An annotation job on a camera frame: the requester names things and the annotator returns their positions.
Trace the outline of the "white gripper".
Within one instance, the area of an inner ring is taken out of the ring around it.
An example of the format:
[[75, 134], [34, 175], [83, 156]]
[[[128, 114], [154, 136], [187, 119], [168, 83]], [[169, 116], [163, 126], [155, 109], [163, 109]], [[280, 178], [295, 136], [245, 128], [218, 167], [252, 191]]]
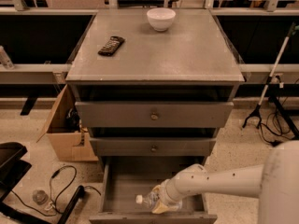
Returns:
[[175, 182], [171, 179], [166, 179], [160, 185], [155, 186], [152, 191], [159, 194], [158, 201], [151, 212], [153, 214], [162, 214], [166, 212], [174, 212], [178, 207], [182, 206], [183, 196], [175, 186]]

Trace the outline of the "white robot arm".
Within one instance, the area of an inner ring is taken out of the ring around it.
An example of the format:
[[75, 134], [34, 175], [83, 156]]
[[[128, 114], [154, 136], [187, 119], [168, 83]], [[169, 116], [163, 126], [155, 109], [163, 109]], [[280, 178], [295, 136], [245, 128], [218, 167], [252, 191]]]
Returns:
[[189, 196], [218, 193], [257, 198], [257, 224], [299, 224], [299, 141], [274, 147], [261, 165], [210, 173], [193, 164], [155, 189], [154, 214], [178, 210]]

